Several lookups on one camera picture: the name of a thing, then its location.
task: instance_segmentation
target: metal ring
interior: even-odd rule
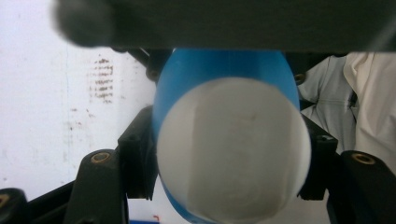
[[[0,194],[0,208],[2,208],[9,200],[8,194]]]
[[[106,161],[108,158],[110,158],[110,153],[108,153],[108,152],[99,152],[99,153],[96,153],[95,155],[93,155],[91,157],[91,162],[99,163],[99,162]]]
[[[364,154],[361,154],[361,153],[353,153],[352,158],[355,159],[355,161],[358,161],[363,164],[367,164],[367,165],[375,164],[375,160],[373,158],[366,156]]]

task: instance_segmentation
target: gray fabric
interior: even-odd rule
[[[337,152],[355,148],[354,113],[358,104],[350,106],[352,88],[344,77],[346,57],[329,57],[306,73],[305,83],[298,89],[300,97],[315,103],[302,113],[338,139]]]

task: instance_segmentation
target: blue object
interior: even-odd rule
[[[177,49],[166,63],[157,86],[152,117],[155,140],[168,111],[180,97],[222,77],[253,78],[276,86],[300,109],[293,74],[280,51]],[[181,216],[192,223],[210,223],[188,212],[164,187]]]

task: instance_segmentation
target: white cloth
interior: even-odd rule
[[[338,139],[337,152],[355,147],[355,118],[350,108],[353,90],[344,77],[346,57],[329,57],[306,72],[298,89],[300,96],[315,105],[302,113]]]
[[[360,103],[355,149],[396,174],[396,54],[350,53],[344,74]]]

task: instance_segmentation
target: white wall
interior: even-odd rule
[[[131,56],[82,49],[54,29],[53,1],[0,1],[0,189],[32,200],[75,179],[81,159],[114,148],[155,86]],[[133,219],[185,223],[161,184]],[[328,223],[324,203],[295,202],[269,223]]]

